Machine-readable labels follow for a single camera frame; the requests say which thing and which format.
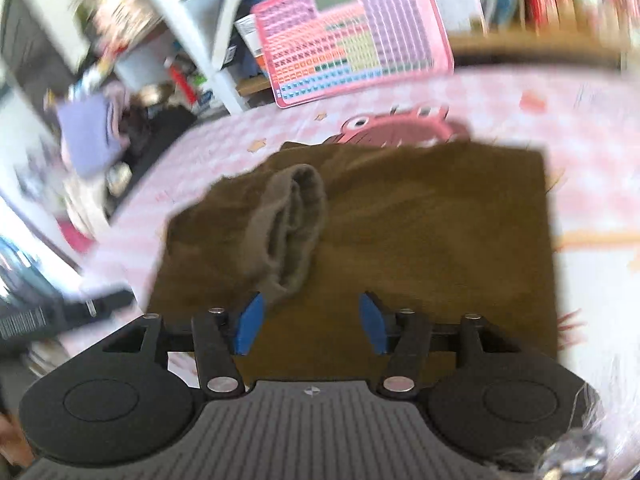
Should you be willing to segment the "brown corduroy trousers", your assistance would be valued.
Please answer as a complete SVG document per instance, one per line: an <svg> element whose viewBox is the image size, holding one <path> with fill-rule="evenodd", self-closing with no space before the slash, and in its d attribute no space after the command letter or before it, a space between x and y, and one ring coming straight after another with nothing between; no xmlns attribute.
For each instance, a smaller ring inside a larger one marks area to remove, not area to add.
<svg viewBox="0 0 640 480"><path fill-rule="evenodd" d="M439 323L477 313L556 356L544 159L471 141L286 144L170 220L148 308L186 324L253 292L266 318L239 362L250 379L376 376L363 292Z"/></svg>

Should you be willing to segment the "lilac folded cloth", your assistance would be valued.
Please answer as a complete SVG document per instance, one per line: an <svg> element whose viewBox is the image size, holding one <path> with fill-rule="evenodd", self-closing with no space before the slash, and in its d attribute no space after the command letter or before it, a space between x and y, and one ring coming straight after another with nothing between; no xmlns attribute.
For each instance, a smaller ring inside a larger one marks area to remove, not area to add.
<svg viewBox="0 0 640 480"><path fill-rule="evenodd" d="M115 112L113 101L101 93L58 104L62 141L79 177L92 178L107 170L128 148Z"/></svg>

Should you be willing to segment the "brass bowl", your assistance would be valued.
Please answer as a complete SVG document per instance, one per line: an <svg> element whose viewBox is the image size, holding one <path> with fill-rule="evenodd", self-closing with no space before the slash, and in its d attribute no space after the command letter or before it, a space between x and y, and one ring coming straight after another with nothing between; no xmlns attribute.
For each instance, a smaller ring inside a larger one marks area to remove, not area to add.
<svg viewBox="0 0 640 480"><path fill-rule="evenodd" d="M165 105L174 92L175 86L170 82L148 84L132 96L131 102L145 108Z"/></svg>

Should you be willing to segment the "pink checked desk mat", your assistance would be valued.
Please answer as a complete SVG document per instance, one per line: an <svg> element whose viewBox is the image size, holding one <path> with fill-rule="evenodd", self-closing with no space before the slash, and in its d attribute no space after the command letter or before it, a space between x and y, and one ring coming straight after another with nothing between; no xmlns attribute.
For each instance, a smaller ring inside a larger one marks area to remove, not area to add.
<svg viewBox="0 0 640 480"><path fill-rule="evenodd" d="M482 67L444 78L273 105L187 131L137 185L84 272L137 303L68 336L78 353L148 308L168 224L221 179L286 144L430 148L471 141L544 159L559 359L578 376L565 425L608 445L608 478L639 469L639 83L603 70Z"/></svg>

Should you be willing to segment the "pink learning keyboard toy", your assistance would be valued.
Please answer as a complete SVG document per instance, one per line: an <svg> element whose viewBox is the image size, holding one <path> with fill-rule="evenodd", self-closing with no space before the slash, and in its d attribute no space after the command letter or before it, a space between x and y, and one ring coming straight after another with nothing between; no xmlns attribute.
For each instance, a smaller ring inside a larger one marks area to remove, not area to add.
<svg viewBox="0 0 640 480"><path fill-rule="evenodd" d="M454 69L436 0L264 0L252 13L281 108Z"/></svg>

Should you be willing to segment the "white shelf post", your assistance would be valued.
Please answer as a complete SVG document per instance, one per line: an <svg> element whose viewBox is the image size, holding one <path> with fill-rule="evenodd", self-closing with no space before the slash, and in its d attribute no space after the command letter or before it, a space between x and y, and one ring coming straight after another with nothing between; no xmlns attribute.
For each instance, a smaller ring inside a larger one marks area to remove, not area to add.
<svg viewBox="0 0 640 480"><path fill-rule="evenodd" d="M206 77L214 97L231 115L248 110L246 99L236 91L236 83L228 70L216 70L212 63L210 47L198 22L181 0L151 0L192 61Z"/></svg>

